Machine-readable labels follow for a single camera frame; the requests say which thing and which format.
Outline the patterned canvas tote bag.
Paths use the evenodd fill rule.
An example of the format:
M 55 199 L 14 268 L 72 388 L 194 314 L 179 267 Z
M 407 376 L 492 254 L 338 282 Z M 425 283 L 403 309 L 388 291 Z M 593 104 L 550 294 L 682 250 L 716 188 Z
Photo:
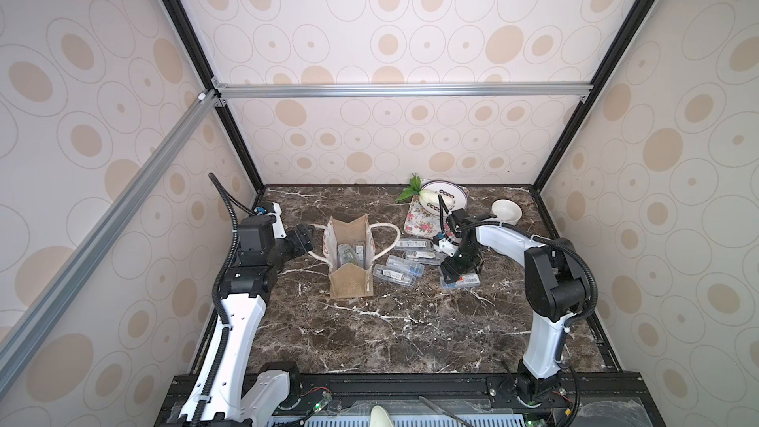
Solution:
M 378 260 L 399 242 L 400 229 L 392 223 L 369 223 L 366 215 L 350 223 L 331 217 L 327 225 L 315 225 L 321 236 L 321 254 L 310 256 L 328 267 L 331 300 L 352 300 L 374 295 L 373 270 Z M 391 229 L 395 239 L 377 251 L 373 231 Z

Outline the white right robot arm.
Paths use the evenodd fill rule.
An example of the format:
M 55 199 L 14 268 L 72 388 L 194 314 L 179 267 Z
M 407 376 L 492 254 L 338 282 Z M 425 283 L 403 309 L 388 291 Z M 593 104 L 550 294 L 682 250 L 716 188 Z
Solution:
M 480 274 L 482 248 L 524 269 L 533 325 L 520 375 L 533 382 L 555 377 L 561 370 L 569 328 L 596 310 L 598 287 L 588 265 L 569 240 L 529 234 L 492 215 L 472 217 L 463 209 L 440 209 L 439 219 L 442 232 L 434 241 L 437 250 L 445 254 L 440 265 L 445 284 L 463 283 Z

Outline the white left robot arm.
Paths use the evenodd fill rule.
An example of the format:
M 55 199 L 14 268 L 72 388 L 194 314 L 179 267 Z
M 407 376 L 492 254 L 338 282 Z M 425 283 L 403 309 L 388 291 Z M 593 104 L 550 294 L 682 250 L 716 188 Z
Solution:
M 284 402 L 298 401 L 294 374 L 284 365 L 243 389 L 252 344 L 284 266 L 312 250 L 305 225 L 285 229 L 277 203 L 232 221 L 232 243 L 211 299 L 215 331 L 195 385 L 170 426 L 265 426 Z

